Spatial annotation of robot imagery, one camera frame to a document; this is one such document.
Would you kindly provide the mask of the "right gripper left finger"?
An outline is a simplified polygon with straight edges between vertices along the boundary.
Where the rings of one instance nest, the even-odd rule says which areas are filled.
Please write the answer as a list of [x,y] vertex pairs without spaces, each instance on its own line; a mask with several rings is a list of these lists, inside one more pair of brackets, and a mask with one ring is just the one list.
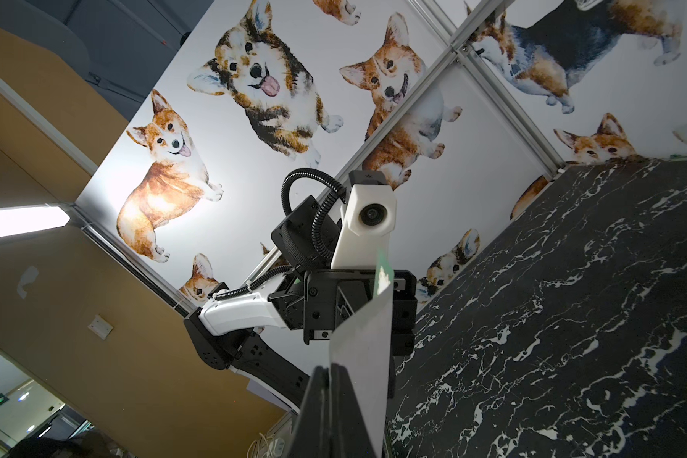
[[301,414],[286,446],[284,457],[325,458],[330,456],[329,371],[316,368],[303,397]]

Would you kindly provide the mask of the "green bordered white paper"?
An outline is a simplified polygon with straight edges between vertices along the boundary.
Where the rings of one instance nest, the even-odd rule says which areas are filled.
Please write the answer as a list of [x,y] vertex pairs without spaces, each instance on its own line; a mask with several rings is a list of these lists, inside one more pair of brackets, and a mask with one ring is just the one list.
[[347,369],[362,414],[373,455],[381,457],[385,444],[385,416],[389,392],[389,365],[394,295],[394,271],[387,254],[379,250],[373,296],[341,324],[330,344],[331,362]]

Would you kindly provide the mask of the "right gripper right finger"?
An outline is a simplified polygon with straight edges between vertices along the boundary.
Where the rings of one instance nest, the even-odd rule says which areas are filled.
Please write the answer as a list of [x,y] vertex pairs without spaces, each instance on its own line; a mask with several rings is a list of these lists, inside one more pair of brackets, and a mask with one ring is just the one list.
[[329,456],[378,457],[383,446],[370,439],[353,383],[344,366],[329,369]]

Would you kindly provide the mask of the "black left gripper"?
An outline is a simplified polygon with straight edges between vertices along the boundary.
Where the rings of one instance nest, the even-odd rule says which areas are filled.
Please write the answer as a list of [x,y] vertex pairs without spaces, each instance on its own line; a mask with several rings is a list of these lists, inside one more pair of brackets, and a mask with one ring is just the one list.
[[[268,301],[290,329],[303,330],[306,344],[328,340],[333,331],[363,308],[375,295],[374,270],[332,270],[311,242],[313,219],[321,205],[308,196],[277,226],[272,240],[285,266],[284,279]],[[417,279],[406,270],[394,270],[391,353],[396,357],[414,351]]]

